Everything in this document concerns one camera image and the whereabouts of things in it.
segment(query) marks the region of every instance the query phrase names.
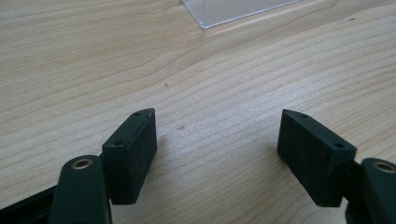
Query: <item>wooden surface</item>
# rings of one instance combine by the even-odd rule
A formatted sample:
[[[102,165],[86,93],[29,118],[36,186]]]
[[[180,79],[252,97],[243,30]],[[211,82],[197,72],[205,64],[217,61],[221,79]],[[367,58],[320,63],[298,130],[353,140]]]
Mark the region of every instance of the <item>wooden surface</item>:
[[[154,107],[158,152],[115,223],[345,223],[276,154],[283,108],[396,162],[396,4],[305,0],[202,30],[177,0],[0,2],[0,207]]]

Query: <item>wooden table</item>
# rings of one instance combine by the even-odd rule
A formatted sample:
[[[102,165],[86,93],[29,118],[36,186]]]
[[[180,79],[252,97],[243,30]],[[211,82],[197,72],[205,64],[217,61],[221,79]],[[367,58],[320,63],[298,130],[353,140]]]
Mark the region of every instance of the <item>wooden table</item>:
[[[345,223],[276,154],[283,108],[396,162],[396,3],[305,0],[202,30],[177,0],[0,2],[0,207],[154,107],[158,152],[114,223]]]

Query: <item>transparent plastic container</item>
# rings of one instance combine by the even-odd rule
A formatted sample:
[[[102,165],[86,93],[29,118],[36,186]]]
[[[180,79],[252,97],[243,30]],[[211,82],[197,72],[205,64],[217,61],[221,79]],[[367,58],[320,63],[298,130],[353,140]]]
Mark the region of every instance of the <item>transparent plastic container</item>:
[[[204,29],[301,0],[182,0]]]

